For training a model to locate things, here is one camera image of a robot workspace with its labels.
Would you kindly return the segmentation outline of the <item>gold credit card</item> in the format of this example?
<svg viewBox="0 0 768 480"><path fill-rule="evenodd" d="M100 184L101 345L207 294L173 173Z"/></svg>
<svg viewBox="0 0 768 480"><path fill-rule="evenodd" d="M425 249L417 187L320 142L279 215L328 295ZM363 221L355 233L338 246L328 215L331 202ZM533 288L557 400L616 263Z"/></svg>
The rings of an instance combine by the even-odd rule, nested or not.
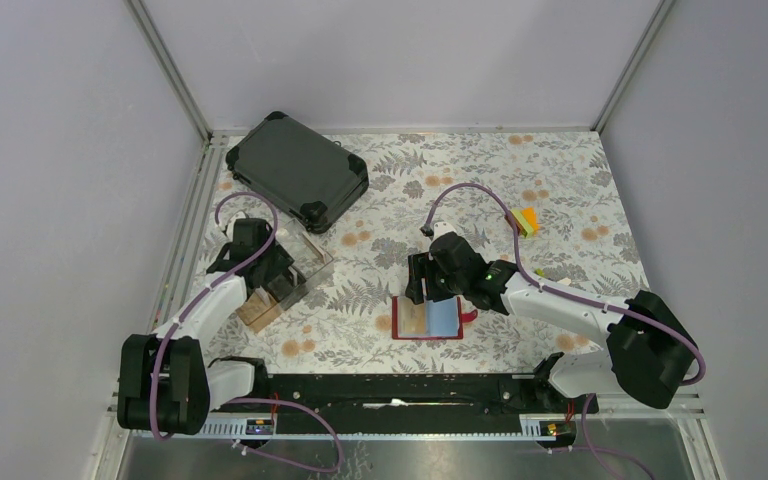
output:
<svg viewBox="0 0 768 480"><path fill-rule="evenodd" d="M413 304L410 300L399 303L397 332L403 338L420 338L428 335L426 305Z"/></svg>

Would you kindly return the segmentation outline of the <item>red leather card holder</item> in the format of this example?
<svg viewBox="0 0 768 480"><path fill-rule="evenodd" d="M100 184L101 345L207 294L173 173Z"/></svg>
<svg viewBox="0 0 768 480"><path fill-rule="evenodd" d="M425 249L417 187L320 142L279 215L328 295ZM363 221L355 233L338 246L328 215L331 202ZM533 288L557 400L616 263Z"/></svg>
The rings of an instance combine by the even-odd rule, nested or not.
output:
<svg viewBox="0 0 768 480"><path fill-rule="evenodd" d="M443 301L427 301L426 321L428 335L420 338L400 337L398 329L398 306L406 302L404 296L391 298L391 338L394 340L460 340L464 335L464 326L472 323L478 317L478 310L465 311L459 297Z"/></svg>

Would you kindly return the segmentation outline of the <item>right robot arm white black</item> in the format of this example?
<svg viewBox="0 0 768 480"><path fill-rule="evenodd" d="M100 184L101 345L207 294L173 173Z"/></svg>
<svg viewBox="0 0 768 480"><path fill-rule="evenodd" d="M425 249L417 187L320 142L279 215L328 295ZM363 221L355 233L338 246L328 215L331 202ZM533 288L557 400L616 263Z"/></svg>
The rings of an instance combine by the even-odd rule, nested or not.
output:
<svg viewBox="0 0 768 480"><path fill-rule="evenodd" d="M533 396L543 410L617 392L663 410L691 379L697 344L652 292L607 297L528 275L514 262L485 260L454 232L408 256L407 265L405 294L415 304L461 297L479 310L550 323L598 345L596 352L560 353L539 365L546 377L535 382Z"/></svg>

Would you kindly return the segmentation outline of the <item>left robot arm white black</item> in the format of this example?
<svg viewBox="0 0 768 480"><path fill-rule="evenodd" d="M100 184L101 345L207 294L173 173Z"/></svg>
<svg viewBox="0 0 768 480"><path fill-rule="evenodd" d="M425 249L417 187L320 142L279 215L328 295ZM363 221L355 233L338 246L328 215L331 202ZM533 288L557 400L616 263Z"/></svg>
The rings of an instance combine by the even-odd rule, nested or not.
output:
<svg viewBox="0 0 768 480"><path fill-rule="evenodd" d="M132 334L120 356L118 424L159 439L198 433L208 414L234 399L256 411L269 401L270 385L256 375L255 360L204 362L203 349L229 317L267 284L297 280L294 259L281 245L287 235L268 221L238 218L230 240L208 266L203 289L148 334Z"/></svg>

